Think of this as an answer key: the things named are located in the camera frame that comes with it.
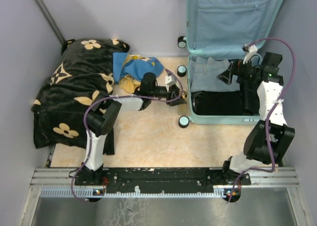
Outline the suitcase wheel on lid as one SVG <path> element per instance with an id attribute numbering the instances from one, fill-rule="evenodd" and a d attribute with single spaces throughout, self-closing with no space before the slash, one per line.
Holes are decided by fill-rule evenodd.
<path id="1" fill-rule="evenodd" d="M 187 46 L 187 39 L 185 36 L 180 36 L 177 39 L 177 45 L 179 48 L 185 48 Z"/>

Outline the aluminium frame rail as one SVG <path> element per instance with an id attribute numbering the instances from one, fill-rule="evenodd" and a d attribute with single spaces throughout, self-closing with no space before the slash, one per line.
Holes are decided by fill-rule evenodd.
<path id="1" fill-rule="evenodd" d="M 105 168 L 96 180 L 75 169 L 36 169 L 30 187 L 46 198 L 74 197 L 96 202 L 104 198 L 222 198 L 236 202 L 248 188 L 299 187 L 293 168 L 273 173 L 250 171 L 239 180 L 227 179 L 220 168 Z"/>

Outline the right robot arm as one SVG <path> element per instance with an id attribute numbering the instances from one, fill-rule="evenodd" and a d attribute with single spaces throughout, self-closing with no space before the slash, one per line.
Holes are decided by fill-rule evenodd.
<path id="1" fill-rule="evenodd" d="M 295 130 L 287 125 L 283 115 L 284 80 L 279 75 L 282 55 L 267 52 L 261 64 L 252 64 L 256 51 L 247 52 L 244 59 L 232 61 L 218 79 L 229 85 L 234 76 L 237 82 L 246 81 L 256 86 L 260 119 L 247 136 L 243 151 L 231 156 L 223 164 L 222 180 L 233 184 L 240 173 L 254 170 L 261 164 L 275 167 L 285 155 Z"/>

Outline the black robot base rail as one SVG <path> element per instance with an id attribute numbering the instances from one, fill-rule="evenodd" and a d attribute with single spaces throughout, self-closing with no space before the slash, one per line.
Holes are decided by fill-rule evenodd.
<path id="1" fill-rule="evenodd" d="M 76 186 L 106 188 L 107 193 L 213 193 L 217 185 L 231 186 L 239 174 L 223 168 L 104 168 L 96 173 L 83 168 Z"/>

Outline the light blue hard-shell suitcase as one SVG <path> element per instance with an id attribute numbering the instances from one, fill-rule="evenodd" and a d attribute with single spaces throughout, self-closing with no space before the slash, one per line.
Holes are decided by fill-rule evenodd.
<path id="1" fill-rule="evenodd" d="M 276 19 L 284 0 L 187 0 L 188 62 L 195 57 L 212 57 L 221 61 L 244 59 L 244 45 L 258 50 Z M 193 112 L 189 64 L 188 99 L 190 117 L 195 124 L 249 124 L 260 115 L 197 115 Z"/>

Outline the gold-capped amber bottle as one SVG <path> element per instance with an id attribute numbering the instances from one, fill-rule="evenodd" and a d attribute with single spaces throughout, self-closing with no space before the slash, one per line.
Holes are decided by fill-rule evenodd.
<path id="1" fill-rule="evenodd" d="M 187 91 L 186 90 L 181 90 L 180 91 L 180 95 L 183 99 L 186 99 L 187 98 Z"/>

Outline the suitcase wheel near front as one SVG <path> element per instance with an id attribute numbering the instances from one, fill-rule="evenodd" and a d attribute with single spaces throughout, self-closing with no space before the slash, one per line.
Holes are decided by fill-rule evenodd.
<path id="1" fill-rule="evenodd" d="M 187 116 L 184 116 L 184 115 L 181 116 L 181 117 L 179 118 L 179 120 L 178 120 L 178 125 L 179 125 L 179 127 L 181 127 L 181 128 L 186 128 L 186 127 L 188 127 L 189 123 L 190 123 L 189 118 L 188 118 Z"/>

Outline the blue and yellow shirt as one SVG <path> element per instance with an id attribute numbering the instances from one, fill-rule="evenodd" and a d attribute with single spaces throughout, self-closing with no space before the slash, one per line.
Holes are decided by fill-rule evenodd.
<path id="1" fill-rule="evenodd" d="M 164 70 L 156 57 L 142 57 L 128 53 L 113 53 L 112 66 L 115 83 L 128 93 L 134 93 L 135 89 L 140 87 L 146 73 L 153 73 L 156 79 Z"/>

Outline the light blue denim jeans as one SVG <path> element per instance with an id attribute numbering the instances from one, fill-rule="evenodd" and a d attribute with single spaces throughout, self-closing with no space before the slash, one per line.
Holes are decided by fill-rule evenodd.
<path id="1" fill-rule="evenodd" d="M 236 82 L 237 77 L 232 78 L 232 84 L 227 85 L 217 76 L 226 71 L 230 62 L 225 60 L 215 60 L 212 57 L 195 57 L 189 60 L 190 89 L 191 92 L 235 92 L 240 90 L 240 85 Z"/>

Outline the black floral fleece blanket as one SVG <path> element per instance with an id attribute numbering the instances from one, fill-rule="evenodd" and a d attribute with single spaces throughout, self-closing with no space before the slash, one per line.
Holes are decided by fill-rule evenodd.
<path id="1" fill-rule="evenodd" d="M 118 39 L 64 43 L 54 72 L 45 79 L 31 107 L 35 148 L 58 143 L 86 148 L 84 113 L 98 96 L 113 92 L 113 53 L 129 50 L 130 45 Z"/>

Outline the black roll-up pouch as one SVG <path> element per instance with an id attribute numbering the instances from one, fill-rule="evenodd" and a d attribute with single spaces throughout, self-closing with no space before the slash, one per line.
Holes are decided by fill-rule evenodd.
<path id="1" fill-rule="evenodd" d="M 260 103 L 257 95 L 257 88 L 256 83 L 247 80 L 243 81 L 240 85 L 244 115 L 259 114 Z"/>

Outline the black cloth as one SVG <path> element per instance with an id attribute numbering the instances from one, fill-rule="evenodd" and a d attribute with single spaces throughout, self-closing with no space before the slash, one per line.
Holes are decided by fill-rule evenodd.
<path id="1" fill-rule="evenodd" d="M 240 91 L 192 93 L 193 112 L 197 115 L 237 115 L 243 114 Z"/>

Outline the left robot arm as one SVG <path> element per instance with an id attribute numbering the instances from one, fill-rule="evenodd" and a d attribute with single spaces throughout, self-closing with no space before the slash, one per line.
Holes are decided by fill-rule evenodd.
<path id="1" fill-rule="evenodd" d="M 120 112 L 142 111 L 152 101 L 164 102 L 169 106 L 182 105 L 186 103 L 186 95 L 180 80 L 170 71 L 167 72 L 164 86 L 159 86 L 156 76 L 147 72 L 133 94 L 98 94 L 84 114 L 87 146 L 82 170 L 86 171 L 86 180 L 93 185 L 102 181 L 103 155 L 115 154 L 114 124 Z"/>

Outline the suitcase wheel middle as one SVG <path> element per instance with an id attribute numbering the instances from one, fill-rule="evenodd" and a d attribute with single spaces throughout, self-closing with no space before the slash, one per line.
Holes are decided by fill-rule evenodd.
<path id="1" fill-rule="evenodd" d="M 180 65 L 177 68 L 177 75 L 179 77 L 184 77 L 187 74 L 187 67 L 184 65 Z"/>

